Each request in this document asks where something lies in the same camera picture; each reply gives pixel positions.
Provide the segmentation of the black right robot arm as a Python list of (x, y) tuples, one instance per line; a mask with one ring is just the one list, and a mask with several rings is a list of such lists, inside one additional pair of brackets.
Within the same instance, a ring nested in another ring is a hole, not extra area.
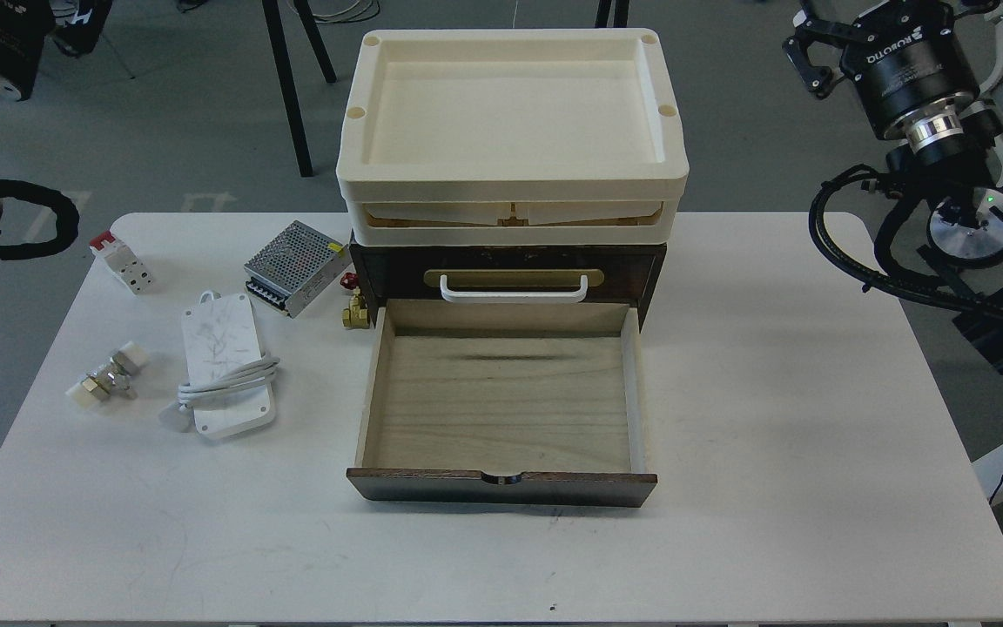
[[(1003, 124), (986, 97), (1003, 77), (1003, 1), (881, 1), (851, 23), (811, 1), (784, 53), (819, 99), (851, 82), (883, 173), (855, 165), (811, 202), (813, 245), (864, 289), (955, 312), (954, 326), (1003, 376)], [(845, 253), (825, 226), (849, 184), (894, 201), (874, 238), (877, 267)]]

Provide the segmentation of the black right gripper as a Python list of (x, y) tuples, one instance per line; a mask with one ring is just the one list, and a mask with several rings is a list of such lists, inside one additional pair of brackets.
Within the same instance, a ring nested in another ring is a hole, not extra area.
[(1003, 128), (979, 103), (954, 25), (995, 5), (978, 1), (958, 13), (943, 1), (883, 1), (845, 24), (817, 16), (804, 1), (784, 53), (819, 99), (851, 80), (876, 138), (935, 145), (971, 134), (992, 145)]

